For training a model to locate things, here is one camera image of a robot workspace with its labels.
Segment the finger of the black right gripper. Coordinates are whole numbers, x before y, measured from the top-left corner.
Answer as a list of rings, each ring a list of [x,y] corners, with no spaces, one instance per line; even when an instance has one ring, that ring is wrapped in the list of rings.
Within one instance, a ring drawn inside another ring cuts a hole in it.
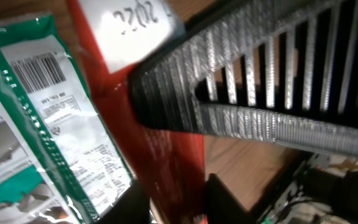
[[[129,76],[146,127],[358,157],[358,0],[217,1]]]

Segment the green 3M glove package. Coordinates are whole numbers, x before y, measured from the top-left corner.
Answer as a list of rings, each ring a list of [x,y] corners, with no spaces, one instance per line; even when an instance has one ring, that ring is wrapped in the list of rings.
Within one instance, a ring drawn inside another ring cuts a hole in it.
[[[0,21],[0,223],[101,223],[132,180],[54,17]]]

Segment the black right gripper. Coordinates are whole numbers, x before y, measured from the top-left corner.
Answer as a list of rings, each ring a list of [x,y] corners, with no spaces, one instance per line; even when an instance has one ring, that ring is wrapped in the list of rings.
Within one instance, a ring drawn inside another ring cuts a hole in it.
[[[302,154],[269,183],[257,223],[358,223],[358,159]]]

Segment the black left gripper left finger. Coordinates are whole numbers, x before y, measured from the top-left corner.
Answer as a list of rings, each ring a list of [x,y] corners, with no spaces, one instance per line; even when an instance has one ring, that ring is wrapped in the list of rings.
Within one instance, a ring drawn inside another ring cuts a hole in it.
[[[134,180],[96,224],[149,224],[150,223],[150,197],[142,184]]]

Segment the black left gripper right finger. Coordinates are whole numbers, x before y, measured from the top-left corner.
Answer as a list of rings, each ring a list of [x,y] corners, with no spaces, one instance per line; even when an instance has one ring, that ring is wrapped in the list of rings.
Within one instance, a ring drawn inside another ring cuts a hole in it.
[[[249,224],[250,215],[216,174],[204,187],[204,213],[209,224]]]

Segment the red stick packet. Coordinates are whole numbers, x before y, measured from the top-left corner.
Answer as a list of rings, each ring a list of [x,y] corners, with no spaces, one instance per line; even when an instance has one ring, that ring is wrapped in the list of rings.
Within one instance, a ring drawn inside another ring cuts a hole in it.
[[[204,142],[198,134],[149,129],[135,118],[128,76],[185,33],[166,1],[68,0],[93,103],[167,223],[203,214]]]

